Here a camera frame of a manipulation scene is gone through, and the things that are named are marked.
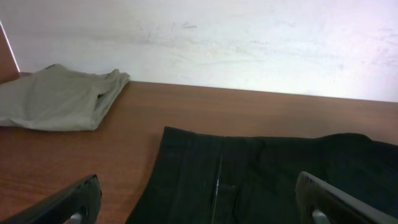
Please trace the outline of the black shorts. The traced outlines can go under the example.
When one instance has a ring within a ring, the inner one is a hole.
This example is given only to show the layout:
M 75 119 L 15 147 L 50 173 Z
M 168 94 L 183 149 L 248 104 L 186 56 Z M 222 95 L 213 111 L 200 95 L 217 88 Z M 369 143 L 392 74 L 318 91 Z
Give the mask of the black shorts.
M 397 216 L 397 146 L 362 134 L 223 137 L 166 127 L 128 223 L 298 223 L 308 172 Z

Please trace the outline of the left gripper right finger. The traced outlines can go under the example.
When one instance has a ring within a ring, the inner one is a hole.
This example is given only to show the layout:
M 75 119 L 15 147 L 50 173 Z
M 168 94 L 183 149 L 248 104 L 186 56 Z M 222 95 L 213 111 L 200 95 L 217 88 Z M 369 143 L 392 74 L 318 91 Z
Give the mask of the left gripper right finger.
M 299 174 L 295 196 L 301 223 L 397 224 L 396 218 L 308 172 Z

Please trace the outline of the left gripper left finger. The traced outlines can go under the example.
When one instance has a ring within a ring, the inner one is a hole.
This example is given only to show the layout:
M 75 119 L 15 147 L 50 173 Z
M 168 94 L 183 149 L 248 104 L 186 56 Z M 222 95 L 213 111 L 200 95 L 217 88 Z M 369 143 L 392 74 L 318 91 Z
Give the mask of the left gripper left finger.
M 99 214 L 102 191 L 97 175 L 90 174 L 5 219 L 1 223 L 94 224 Z

